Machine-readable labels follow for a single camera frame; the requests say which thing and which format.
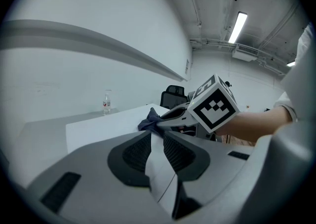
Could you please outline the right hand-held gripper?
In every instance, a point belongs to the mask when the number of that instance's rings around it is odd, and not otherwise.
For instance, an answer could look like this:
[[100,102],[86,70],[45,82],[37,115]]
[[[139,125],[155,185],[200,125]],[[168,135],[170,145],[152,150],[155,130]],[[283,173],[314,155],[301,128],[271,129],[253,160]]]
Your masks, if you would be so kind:
[[169,110],[157,123],[162,130],[214,140],[215,131],[231,120],[239,109],[228,85],[217,75],[212,75],[196,89],[186,106]]

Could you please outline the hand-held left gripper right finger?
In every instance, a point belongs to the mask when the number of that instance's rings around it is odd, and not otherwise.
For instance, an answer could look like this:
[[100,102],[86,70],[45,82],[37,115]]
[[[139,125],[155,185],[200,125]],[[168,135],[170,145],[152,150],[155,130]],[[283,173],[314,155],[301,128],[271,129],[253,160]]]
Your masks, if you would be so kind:
[[235,178],[252,146],[223,144],[177,132],[165,132],[164,154],[177,176],[172,218],[207,205]]

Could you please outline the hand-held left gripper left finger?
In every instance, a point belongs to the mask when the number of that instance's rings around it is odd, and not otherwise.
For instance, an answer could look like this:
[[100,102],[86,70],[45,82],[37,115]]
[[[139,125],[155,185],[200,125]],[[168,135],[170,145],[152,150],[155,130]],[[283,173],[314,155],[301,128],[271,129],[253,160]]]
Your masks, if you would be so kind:
[[145,173],[151,133],[82,146],[38,175],[27,191],[55,217],[74,224],[167,224]]

